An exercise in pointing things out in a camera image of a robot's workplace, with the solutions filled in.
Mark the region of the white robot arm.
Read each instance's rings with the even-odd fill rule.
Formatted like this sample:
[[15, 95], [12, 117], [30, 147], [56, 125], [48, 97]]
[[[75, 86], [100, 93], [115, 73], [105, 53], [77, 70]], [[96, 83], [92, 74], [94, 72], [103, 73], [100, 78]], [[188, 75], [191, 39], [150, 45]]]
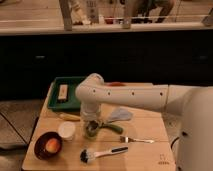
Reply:
[[103, 103], [182, 117], [176, 171], [213, 171], [213, 86], [109, 86], [97, 73], [75, 90], [84, 121], [100, 118]]

